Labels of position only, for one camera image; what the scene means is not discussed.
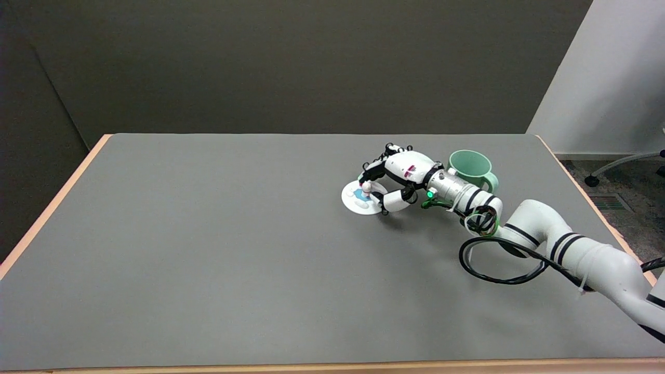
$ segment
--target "white wall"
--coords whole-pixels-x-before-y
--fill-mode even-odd
[[[665,0],[594,0],[527,133],[558,154],[665,148]]]

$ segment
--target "gray wall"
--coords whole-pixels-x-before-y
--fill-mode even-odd
[[[591,0],[12,0],[108,132],[522,133]]]
[[[0,51],[2,262],[87,151],[3,1]]]
[[[573,159],[660,152],[664,67],[665,2],[595,1],[529,132]]]

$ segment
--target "zip tie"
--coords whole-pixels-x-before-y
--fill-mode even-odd
[[[589,273],[591,273],[591,268],[593,268],[593,264],[596,262],[596,258],[598,257],[598,254],[600,253],[600,250],[605,248],[605,247],[611,247],[611,246],[609,244],[598,243],[596,246],[592,247],[590,250],[588,250],[586,253],[584,253],[582,255],[582,257],[579,259],[579,261],[577,262],[577,265],[575,265],[575,273],[577,274],[577,270],[579,269],[579,266],[580,266],[580,263],[582,262],[582,260],[587,256],[587,254],[591,253],[591,251],[594,251],[593,257],[591,258],[591,263],[589,264],[589,266],[587,268],[587,272],[584,274],[584,277],[582,277],[582,283],[580,283],[580,286],[577,288],[577,291],[579,292],[579,294],[575,298],[576,300],[587,293],[584,290],[584,286],[587,284],[587,278],[589,278]]]
[[[482,214],[482,213],[472,213],[472,214],[469,214],[466,218],[464,218],[464,228],[465,228],[466,231],[467,231],[469,234],[471,234],[472,236],[481,236],[481,235],[479,235],[479,234],[477,234],[477,233],[475,233],[475,232],[473,232],[473,231],[471,231],[471,230],[469,229],[469,219],[471,219],[471,217],[475,217],[475,216],[481,216],[481,217],[482,217],[483,214]]]

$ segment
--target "black cable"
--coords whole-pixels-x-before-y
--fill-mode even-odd
[[[450,209],[452,206],[443,203],[439,200],[427,200],[422,205],[420,206],[423,209],[429,209],[432,206],[440,206],[441,208],[445,209]],[[475,208],[471,208],[467,210],[466,212],[460,212],[459,210],[454,210],[453,211],[455,214],[457,214],[460,217],[460,224],[464,226],[464,220],[470,216],[471,214],[485,214],[485,220],[481,223],[478,224],[477,222],[474,222],[473,220],[468,220],[468,229],[475,232],[476,234],[482,235],[483,232],[486,232],[494,227],[496,224],[497,220],[497,211],[493,207],[489,205],[480,205]]]
[[[477,246],[480,243],[486,243],[486,242],[496,242],[501,244],[502,247],[512,247],[514,250],[520,250],[522,252],[526,252],[529,256],[532,258],[535,258],[536,260],[540,260],[540,264],[531,270],[528,274],[525,274],[523,276],[515,277],[515,278],[510,278],[507,280],[500,279],[500,278],[493,278],[486,276],[485,274],[480,274],[477,271],[475,271],[471,267],[471,259],[470,259],[470,250]],[[466,270],[467,273],[471,274],[472,276],[479,278],[484,281],[488,281],[491,283],[498,283],[498,284],[507,284],[507,285],[516,285],[516,284],[523,284],[526,283],[537,276],[541,275],[545,269],[548,267],[552,267],[554,270],[557,270],[559,273],[561,273],[563,276],[565,276],[569,281],[571,281],[573,284],[575,284],[577,287],[579,287],[582,284],[582,281],[575,276],[573,276],[566,268],[563,266],[557,264],[556,262],[550,260],[549,258],[546,258],[545,256],[541,255],[540,253],[531,250],[529,248],[526,248],[525,246],[522,246],[521,244],[517,244],[515,242],[511,242],[510,240],[506,240],[503,238],[496,238],[493,236],[481,236],[478,238],[472,238],[464,242],[462,246],[460,247],[460,264],[462,265],[462,268]],[[585,285],[583,288],[585,291],[594,291],[593,288]]]
[[[665,268],[665,257],[656,258],[655,260],[647,261],[640,265],[642,273],[650,272],[651,270]]]

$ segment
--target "floor vent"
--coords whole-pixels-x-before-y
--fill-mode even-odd
[[[632,212],[630,206],[618,194],[589,194],[589,197],[599,210],[628,210]]]

